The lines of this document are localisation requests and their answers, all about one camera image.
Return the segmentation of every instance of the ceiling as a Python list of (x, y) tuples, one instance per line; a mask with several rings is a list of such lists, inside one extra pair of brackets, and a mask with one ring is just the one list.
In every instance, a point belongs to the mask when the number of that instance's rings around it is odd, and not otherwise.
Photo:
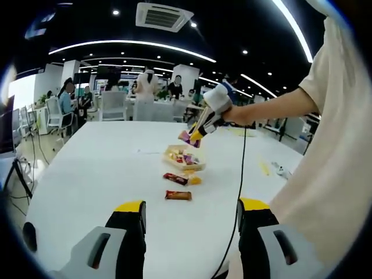
[[(314, 57), (323, 43), (324, 17), (312, 9), (305, 0), (281, 1), (301, 28)], [(178, 33), (137, 27), (135, 25), (137, 4), (143, 1), (67, 2), (72, 5), (55, 5), (44, 11), (44, 14), (52, 11), (56, 13), (53, 19), (45, 24), (45, 35), (34, 37), (27, 42), (32, 44), (25, 47), (28, 53), (30, 47), (39, 51), (37, 55), (35, 53), (28, 55), (27, 59), (24, 55), (20, 56), (22, 59), (17, 63), (20, 69), (32, 69), (37, 59), (44, 63), (63, 63), (63, 59), (82, 61), (102, 58), (100, 60), (105, 64), (122, 65), (125, 60), (127, 65), (151, 65), (164, 69), (172, 69), (174, 66), (170, 63), (174, 65), (193, 63), (194, 67), (204, 72), (205, 78), (220, 81), (225, 73), (242, 73), (276, 95), (281, 95), (296, 88), (311, 65), (291, 25), (273, 0), (234, 0), (228, 5), (226, 1), (210, 0), (146, 1), (193, 12), (191, 20), (198, 25), (197, 28), (192, 28), (187, 23)], [(112, 14), (114, 9), (120, 11), (118, 16)], [(85, 45), (48, 55), (49, 51), (69, 45), (101, 40), (155, 42), (186, 49), (217, 62), (213, 63), (158, 46), (122, 43)], [(244, 55), (243, 50), (247, 50), (248, 53)], [(86, 62), (98, 65), (99, 60)], [(170, 77), (171, 73), (165, 73), (166, 77)], [(236, 87), (249, 94), (262, 92), (264, 96), (270, 96), (244, 78), (240, 78)]]

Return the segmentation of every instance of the white shirt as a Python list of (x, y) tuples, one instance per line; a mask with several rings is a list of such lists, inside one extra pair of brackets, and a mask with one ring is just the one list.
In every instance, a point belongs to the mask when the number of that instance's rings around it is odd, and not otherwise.
[(301, 82), (321, 112), (306, 156), (271, 209), (337, 264), (361, 230), (372, 201), (372, 85), (353, 39), (330, 18), (324, 45)]
[[(149, 73), (152, 73), (152, 79), (150, 83), (147, 80)], [(141, 84), (142, 90), (136, 93), (137, 98), (153, 98), (154, 93), (158, 91), (158, 80), (159, 78), (154, 74), (154, 71), (152, 70), (146, 70), (143, 74), (140, 74), (137, 78), (137, 83)]]

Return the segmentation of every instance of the floor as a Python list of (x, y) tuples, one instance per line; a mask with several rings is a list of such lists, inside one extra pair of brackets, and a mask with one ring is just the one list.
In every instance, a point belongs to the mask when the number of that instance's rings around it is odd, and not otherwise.
[[(98, 114), (95, 114), (92, 121), (97, 120)], [(262, 130), (267, 136), (278, 139), (278, 136), (271, 131), (266, 129), (260, 130)], [(33, 142), (30, 137), (28, 137), (26, 141), (22, 140), (21, 144), (17, 147), (17, 152), (25, 157), (28, 162), (30, 162), (30, 167), (26, 164), (22, 164), (22, 169), (25, 179), (29, 181), (28, 187), (29, 189), (32, 189), (32, 192), (34, 192), (37, 188), (38, 181), (42, 177), (44, 170), (48, 167), (48, 163), (53, 161), (58, 150), (60, 149), (59, 145), (58, 148), (56, 148), (56, 151), (53, 151), (55, 141), (58, 138), (59, 136), (56, 133), (42, 135), (40, 136), (40, 141), (39, 138), (35, 136), (35, 159)], [(294, 139), (287, 136), (284, 136), (281, 142), (290, 148), (293, 148), (296, 144)], [(12, 174), (12, 178), (9, 181), (8, 189), (10, 191), (10, 195), (12, 196), (12, 198), (9, 198), (8, 200), (9, 216), (11, 220), (13, 220), (15, 227), (21, 232), (25, 221), (25, 214), (27, 214), (28, 210), (28, 200), (27, 198), (19, 198), (25, 197), (26, 193), (17, 175), (15, 175), (15, 172)]]

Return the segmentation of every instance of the white sleeve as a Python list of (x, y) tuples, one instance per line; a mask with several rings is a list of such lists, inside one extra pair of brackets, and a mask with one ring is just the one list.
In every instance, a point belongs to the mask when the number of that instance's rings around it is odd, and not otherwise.
[(324, 44), (314, 57), (309, 75), (299, 85), (312, 98), (320, 113), (326, 99), (329, 68), (328, 48)]

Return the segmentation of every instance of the red snack wrapper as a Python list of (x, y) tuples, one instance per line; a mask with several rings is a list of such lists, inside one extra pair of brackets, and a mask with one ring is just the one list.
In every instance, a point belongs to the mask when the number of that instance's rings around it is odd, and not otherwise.
[(163, 178), (173, 181), (175, 183), (181, 184), (183, 186), (187, 185), (187, 182), (188, 182), (188, 179), (177, 176), (173, 173), (166, 173), (165, 175), (163, 175)]
[(191, 201), (191, 192), (166, 191), (165, 199), (181, 199)]

